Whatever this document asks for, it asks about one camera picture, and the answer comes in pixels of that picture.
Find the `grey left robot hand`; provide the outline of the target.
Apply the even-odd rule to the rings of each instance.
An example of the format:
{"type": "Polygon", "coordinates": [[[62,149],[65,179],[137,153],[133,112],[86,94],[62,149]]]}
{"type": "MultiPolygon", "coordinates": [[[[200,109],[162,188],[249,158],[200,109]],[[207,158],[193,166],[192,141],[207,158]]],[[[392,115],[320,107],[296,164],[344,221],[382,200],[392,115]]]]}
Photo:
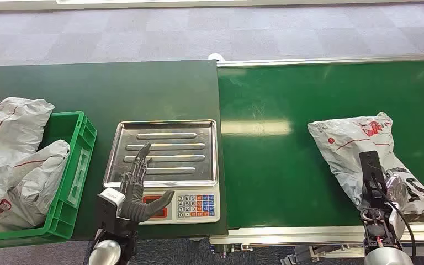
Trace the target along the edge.
{"type": "Polygon", "coordinates": [[[167,207],[175,194],[175,191],[167,190],[162,196],[149,203],[143,201],[144,176],[149,163],[152,161],[152,159],[147,158],[150,147],[151,144],[147,143],[138,151],[129,170],[123,174],[120,187],[120,191],[126,196],[120,216],[136,223],[148,220],[167,207]]]}

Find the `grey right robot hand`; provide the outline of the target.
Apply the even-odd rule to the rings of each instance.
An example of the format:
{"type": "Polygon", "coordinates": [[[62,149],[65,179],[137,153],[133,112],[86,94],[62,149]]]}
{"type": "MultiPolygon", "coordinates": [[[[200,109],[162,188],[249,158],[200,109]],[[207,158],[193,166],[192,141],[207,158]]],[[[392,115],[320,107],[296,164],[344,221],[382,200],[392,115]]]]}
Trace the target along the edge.
{"type": "Polygon", "coordinates": [[[386,180],[387,187],[387,197],[393,203],[396,203],[403,214],[406,214],[406,207],[409,201],[407,184],[405,181],[398,175],[392,174],[386,180]]]}

